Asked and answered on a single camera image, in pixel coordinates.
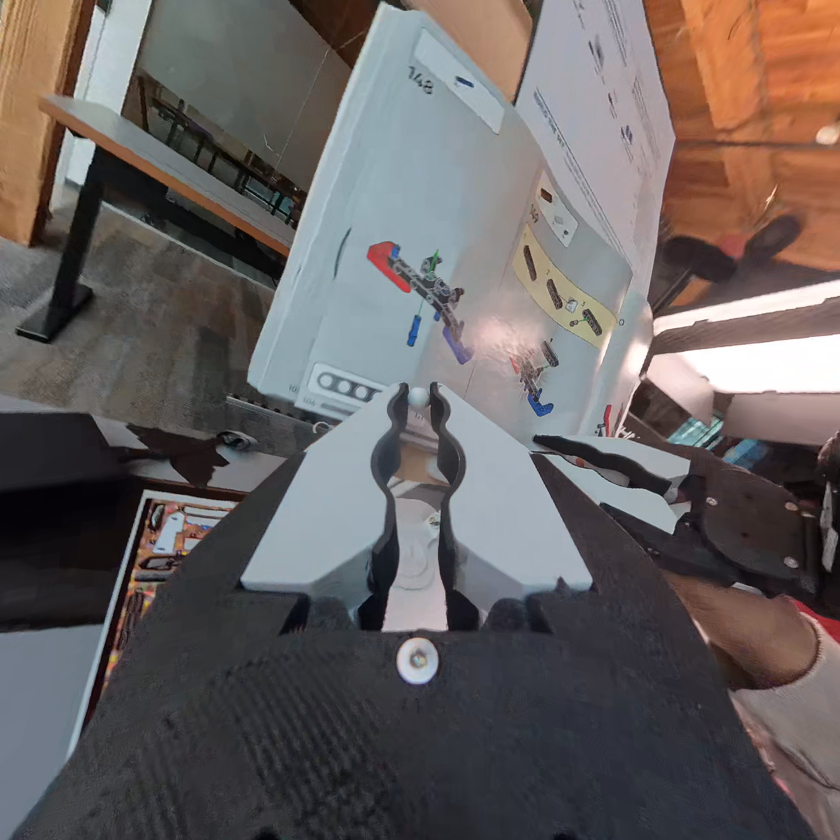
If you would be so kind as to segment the white light panel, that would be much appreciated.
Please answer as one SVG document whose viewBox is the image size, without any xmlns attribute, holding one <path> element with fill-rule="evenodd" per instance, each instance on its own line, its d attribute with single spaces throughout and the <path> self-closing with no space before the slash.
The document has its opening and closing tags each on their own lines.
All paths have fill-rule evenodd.
<svg viewBox="0 0 840 840">
<path fill-rule="evenodd" d="M 839 281 L 701 303 L 654 321 L 646 377 L 723 432 L 817 446 L 839 425 Z"/>
</svg>

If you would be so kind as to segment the background grey table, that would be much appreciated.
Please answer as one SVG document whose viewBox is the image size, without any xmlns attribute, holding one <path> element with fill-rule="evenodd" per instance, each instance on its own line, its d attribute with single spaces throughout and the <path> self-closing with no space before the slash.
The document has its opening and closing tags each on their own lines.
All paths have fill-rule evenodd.
<svg viewBox="0 0 840 840">
<path fill-rule="evenodd" d="M 79 278 L 108 192 L 279 282 L 293 227 L 100 104 L 48 95 L 38 107 L 76 138 L 93 142 L 95 151 L 49 301 L 16 327 L 17 336 L 50 343 L 92 299 Z"/>
</svg>

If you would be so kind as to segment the sticker sheet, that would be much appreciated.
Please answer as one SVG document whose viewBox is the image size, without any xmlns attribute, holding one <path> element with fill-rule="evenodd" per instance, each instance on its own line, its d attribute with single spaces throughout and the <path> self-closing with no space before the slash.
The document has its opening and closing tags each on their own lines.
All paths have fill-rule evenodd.
<svg viewBox="0 0 840 840">
<path fill-rule="evenodd" d="M 117 578 L 71 731 L 66 760 L 108 687 L 138 625 L 162 585 L 245 495 L 236 491 L 145 490 L 134 516 Z"/>
</svg>

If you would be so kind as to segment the printed task sheet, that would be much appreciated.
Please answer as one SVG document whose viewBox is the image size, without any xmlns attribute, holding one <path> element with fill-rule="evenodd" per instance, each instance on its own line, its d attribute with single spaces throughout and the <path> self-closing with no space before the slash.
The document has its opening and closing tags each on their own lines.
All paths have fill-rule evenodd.
<svg viewBox="0 0 840 840">
<path fill-rule="evenodd" d="M 676 136 L 641 1 L 544 1 L 514 107 L 574 207 L 648 293 Z"/>
</svg>

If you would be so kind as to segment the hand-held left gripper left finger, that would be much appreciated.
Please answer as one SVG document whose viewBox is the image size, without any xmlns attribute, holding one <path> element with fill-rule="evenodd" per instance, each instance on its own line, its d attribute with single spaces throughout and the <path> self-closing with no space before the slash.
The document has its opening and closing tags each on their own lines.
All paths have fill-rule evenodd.
<svg viewBox="0 0 840 840">
<path fill-rule="evenodd" d="M 409 387 L 387 386 L 302 456 L 240 576 L 250 592 L 336 599 L 383 629 L 400 548 L 389 481 L 401 465 Z"/>
</svg>

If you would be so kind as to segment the person's right forearm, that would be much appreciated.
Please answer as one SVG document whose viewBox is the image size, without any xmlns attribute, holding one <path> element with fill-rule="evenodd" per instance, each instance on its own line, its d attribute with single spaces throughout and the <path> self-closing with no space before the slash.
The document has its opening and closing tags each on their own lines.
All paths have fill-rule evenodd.
<svg viewBox="0 0 840 840">
<path fill-rule="evenodd" d="M 810 670 L 794 682 L 730 694 L 773 780 L 817 838 L 839 838 L 839 645 L 812 616 Z"/>
</svg>

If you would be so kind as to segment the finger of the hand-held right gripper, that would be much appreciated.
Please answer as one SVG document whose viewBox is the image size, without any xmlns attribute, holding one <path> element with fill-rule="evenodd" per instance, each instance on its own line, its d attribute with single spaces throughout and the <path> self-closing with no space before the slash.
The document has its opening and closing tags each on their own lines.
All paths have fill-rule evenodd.
<svg viewBox="0 0 840 840">
<path fill-rule="evenodd" d="M 691 470 L 687 458 L 625 437 L 535 435 L 532 442 L 620 487 L 654 494 L 676 494 Z"/>
<path fill-rule="evenodd" d="M 667 534 L 675 532 L 678 518 L 663 497 L 649 490 L 619 486 L 594 469 L 573 465 L 561 455 L 547 455 L 547 459 L 598 506 L 617 509 Z"/>
</svg>

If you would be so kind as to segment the frosted glass partition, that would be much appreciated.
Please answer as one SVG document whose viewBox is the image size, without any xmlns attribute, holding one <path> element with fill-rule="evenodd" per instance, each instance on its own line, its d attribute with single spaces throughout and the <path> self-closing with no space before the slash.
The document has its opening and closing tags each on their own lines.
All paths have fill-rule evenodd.
<svg viewBox="0 0 840 840">
<path fill-rule="evenodd" d="M 286 1 L 155 1 L 140 68 L 305 192 L 351 73 Z"/>
</svg>

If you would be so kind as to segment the instruction booklet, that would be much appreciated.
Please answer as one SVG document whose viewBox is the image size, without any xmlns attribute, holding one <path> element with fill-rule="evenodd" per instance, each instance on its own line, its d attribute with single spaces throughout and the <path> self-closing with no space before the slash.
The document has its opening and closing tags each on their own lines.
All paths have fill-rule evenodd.
<svg viewBox="0 0 840 840">
<path fill-rule="evenodd" d="M 438 381 L 524 443 L 615 436 L 632 269 L 536 126 L 431 17 L 379 6 L 247 382 L 343 421 Z"/>
</svg>

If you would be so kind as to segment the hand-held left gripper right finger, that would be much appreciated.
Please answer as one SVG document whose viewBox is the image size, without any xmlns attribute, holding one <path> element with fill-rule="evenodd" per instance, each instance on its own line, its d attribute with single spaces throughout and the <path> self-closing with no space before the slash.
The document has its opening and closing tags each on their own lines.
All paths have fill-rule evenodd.
<svg viewBox="0 0 840 840">
<path fill-rule="evenodd" d="M 429 387 L 448 630 L 472 631 L 500 600 L 588 592 L 585 565 L 529 449 L 445 385 Z"/>
</svg>

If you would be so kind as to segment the person's right hand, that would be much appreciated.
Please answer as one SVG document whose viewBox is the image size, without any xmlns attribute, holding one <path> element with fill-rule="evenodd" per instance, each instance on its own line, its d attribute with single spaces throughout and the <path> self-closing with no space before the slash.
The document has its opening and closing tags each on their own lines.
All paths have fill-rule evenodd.
<svg viewBox="0 0 840 840">
<path fill-rule="evenodd" d="M 768 690 L 804 677 L 820 653 L 810 620 L 784 598 L 663 572 L 736 689 Z"/>
</svg>

